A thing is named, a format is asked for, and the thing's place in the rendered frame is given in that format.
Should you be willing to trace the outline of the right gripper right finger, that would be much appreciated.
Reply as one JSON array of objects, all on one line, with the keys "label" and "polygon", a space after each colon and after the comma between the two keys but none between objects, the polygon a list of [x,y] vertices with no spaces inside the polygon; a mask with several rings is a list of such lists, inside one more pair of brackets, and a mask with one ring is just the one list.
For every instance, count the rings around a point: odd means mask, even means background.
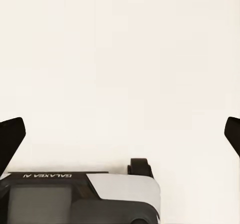
[{"label": "right gripper right finger", "polygon": [[233,146],[234,150],[240,157],[240,119],[229,117],[227,119],[224,135]]}]

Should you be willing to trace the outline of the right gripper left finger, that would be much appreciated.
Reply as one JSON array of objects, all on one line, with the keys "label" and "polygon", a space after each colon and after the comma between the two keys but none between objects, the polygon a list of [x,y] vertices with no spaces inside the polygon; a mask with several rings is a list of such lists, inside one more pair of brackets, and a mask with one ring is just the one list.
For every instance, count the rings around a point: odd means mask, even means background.
[{"label": "right gripper left finger", "polygon": [[0,177],[26,136],[21,117],[0,122]]}]

